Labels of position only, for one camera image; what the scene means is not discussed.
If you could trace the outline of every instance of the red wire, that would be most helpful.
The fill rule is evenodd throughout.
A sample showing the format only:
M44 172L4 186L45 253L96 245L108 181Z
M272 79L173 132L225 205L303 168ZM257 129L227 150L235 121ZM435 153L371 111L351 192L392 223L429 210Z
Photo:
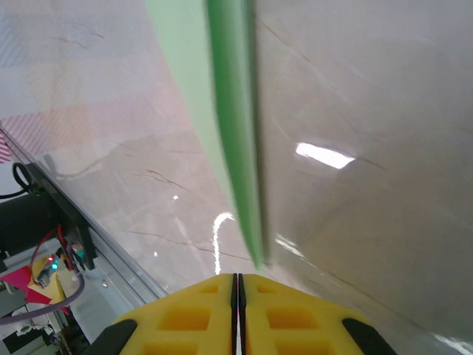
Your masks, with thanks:
M35 285L37 285L37 286L41 286L41 284L38 283L38 282L35 280L34 276L33 276L33 263L35 262L36 254L38 253L39 247L40 247L46 240L50 239L50 238L54 235L54 233L56 233L56 232L59 230L60 227L62 228L62 226L59 225L58 227L56 227L56 228L54 228L52 231L50 231L48 234L46 234L46 236L45 236L45 237L41 240L41 242L39 242L39 244L36 246L36 249L35 249L35 251L33 252L33 255L32 255L32 257L31 257L31 262L30 262L31 280L32 280L32 282L33 282Z
M64 249L64 254L66 255L66 260L67 260L67 264L69 265L69 270L72 270L71 259L69 258L69 255L67 254L66 240L64 239L64 236L62 234L62 225L58 226L58 236L59 236L59 239L61 240L61 244Z

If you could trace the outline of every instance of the red striped pattern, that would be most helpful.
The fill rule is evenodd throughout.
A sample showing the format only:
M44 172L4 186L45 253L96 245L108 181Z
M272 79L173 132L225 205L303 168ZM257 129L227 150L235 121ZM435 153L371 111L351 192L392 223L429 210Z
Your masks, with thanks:
M0 131L0 164L8 163L9 161L11 161L10 150L5 143L5 137L3 136L3 133Z

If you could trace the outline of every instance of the black cable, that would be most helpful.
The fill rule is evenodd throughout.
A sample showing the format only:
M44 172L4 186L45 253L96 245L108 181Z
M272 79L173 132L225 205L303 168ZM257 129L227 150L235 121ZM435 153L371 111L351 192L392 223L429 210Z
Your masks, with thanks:
M21 179L18 171L23 175L23 179ZM30 173L28 172L27 168L21 163L14 163L13 164L13 178L15 179L16 183L21 187L20 191L13 192L11 194L0 195L0 200L6 200L7 198L13 198L20 196L22 194L31 192L33 189L33 178L31 177Z

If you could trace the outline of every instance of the purple cable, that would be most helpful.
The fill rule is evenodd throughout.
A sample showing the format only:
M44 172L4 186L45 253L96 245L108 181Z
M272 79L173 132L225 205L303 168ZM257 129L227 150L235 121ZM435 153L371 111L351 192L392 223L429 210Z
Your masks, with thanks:
M19 314L17 316L12 316L12 317L3 317L0 318L0 327L3 325L7 324L12 324L12 323L17 323L17 322L23 322L24 320L30 320L31 318L39 317L39 316L44 316L46 313L56 311L59 308L63 308L66 305L69 305L72 301L77 299L84 290L85 282L84 282L84 277L78 272L77 269L75 269L75 274L77 275L79 279L79 287L77 287L77 291L71 294L69 297L67 297L65 300L62 300L58 303L55 303L54 305L47 305L44 308L41 309L36 309L34 311L28 312L28 313L23 313Z

